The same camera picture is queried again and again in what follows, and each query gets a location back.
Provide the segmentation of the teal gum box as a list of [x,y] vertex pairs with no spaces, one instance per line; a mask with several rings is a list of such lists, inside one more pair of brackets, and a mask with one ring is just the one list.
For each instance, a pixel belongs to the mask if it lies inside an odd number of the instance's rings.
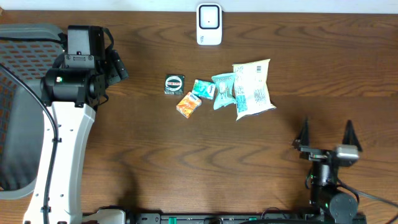
[[212,100],[214,98],[216,85],[212,82],[195,80],[192,93],[200,98]]

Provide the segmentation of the cream snack bag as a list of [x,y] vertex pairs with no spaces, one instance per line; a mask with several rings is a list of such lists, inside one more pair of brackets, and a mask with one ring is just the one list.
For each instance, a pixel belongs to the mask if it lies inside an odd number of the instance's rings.
[[234,63],[234,94],[236,99],[237,118],[251,116],[274,110],[267,87],[270,59],[249,63]]

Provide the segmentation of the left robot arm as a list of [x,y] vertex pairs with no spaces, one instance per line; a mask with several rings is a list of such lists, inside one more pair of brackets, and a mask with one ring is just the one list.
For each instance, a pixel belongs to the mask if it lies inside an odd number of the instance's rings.
[[106,89],[129,74],[109,29],[69,26],[67,48],[40,81],[44,138],[34,194],[24,223],[83,223],[81,177],[85,149]]

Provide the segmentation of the orange snack packet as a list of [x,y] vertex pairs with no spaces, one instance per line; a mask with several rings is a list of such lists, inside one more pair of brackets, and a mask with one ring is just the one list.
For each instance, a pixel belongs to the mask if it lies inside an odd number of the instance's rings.
[[201,99],[189,91],[176,105],[176,109],[184,117],[189,118],[200,105]]

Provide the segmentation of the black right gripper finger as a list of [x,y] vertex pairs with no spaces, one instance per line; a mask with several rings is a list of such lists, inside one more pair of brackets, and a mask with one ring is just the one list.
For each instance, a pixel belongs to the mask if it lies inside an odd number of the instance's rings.
[[347,120],[346,123],[342,144],[356,146],[359,152],[363,151],[363,148],[359,143],[359,139],[354,131],[353,122],[350,119]]
[[309,146],[309,144],[308,118],[305,118],[301,131],[295,139],[295,148]]

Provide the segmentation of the round black white container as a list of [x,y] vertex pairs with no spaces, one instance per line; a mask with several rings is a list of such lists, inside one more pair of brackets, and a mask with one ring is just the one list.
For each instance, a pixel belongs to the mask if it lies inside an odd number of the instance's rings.
[[184,75],[166,75],[164,93],[166,95],[182,95],[184,93]]

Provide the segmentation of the teal small snack packet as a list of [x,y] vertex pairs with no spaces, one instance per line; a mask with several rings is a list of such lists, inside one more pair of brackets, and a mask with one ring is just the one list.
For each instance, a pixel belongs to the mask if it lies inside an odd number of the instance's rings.
[[212,77],[217,89],[217,95],[213,105],[214,110],[230,104],[236,104],[236,99],[232,93],[235,79],[235,73],[224,73]]

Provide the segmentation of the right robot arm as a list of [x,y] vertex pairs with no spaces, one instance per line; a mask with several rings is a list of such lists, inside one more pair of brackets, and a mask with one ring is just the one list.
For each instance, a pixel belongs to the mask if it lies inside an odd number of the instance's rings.
[[319,209],[320,219],[329,223],[353,223],[359,197],[341,191],[339,188],[343,185],[338,182],[339,168],[355,164],[363,151],[352,121],[346,123],[342,143],[327,150],[310,146],[308,119],[305,119],[292,146],[300,152],[300,158],[312,162],[308,173],[311,182],[305,184],[310,189],[310,204]]

